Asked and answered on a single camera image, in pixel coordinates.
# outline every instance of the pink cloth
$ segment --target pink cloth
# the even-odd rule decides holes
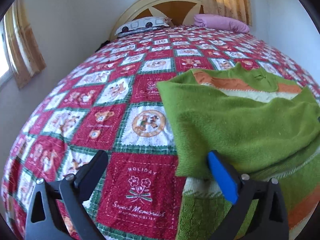
[[[214,14],[196,14],[194,25],[212,28],[216,30],[232,31],[236,33],[248,33],[248,25],[238,20]]]

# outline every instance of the red patterned bedspread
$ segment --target red patterned bedspread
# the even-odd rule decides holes
[[[88,58],[38,106],[12,147],[2,181],[12,230],[25,234],[37,178],[63,179],[103,149],[111,156],[107,174],[83,205],[106,239],[174,239],[185,178],[174,176],[173,134],[156,83],[238,61],[294,79],[320,102],[307,72],[249,34],[180,26],[118,39]]]

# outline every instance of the screw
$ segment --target screw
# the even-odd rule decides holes
[[[70,180],[73,180],[74,179],[74,174],[70,173],[66,176],[66,180],[70,181]]]
[[[242,174],[241,175],[241,179],[242,180],[249,180],[250,179],[250,176],[248,174]]]
[[[272,179],[271,179],[271,183],[272,183],[272,184],[278,184],[278,180],[277,180],[276,178],[272,178]]]
[[[37,184],[40,185],[40,184],[42,184],[42,183],[44,183],[44,179],[42,179],[42,178],[41,178],[41,179],[37,179]]]

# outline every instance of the white wall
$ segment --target white wall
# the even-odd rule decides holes
[[[258,39],[269,42],[270,9],[268,0],[250,0],[252,27],[250,33]]]
[[[72,0],[85,56],[88,57],[109,39],[121,16],[137,0]]]
[[[10,148],[33,110],[62,78],[109,38],[118,17],[136,0],[24,1],[47,68],[22,90],[13,78],[0,88],[0,177]]]
[[[320,35],[299,0],[268,0],[269,43],[310,72],[320,84]]]

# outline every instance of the wooden headboard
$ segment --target wooden headboard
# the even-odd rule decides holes
[[[193,16],[203,13],[202,0],[139,0],[130,6],[116,22],[110,34],[110,41],[123,24],[148,16],[169,17],[174,25],[193,24]]]

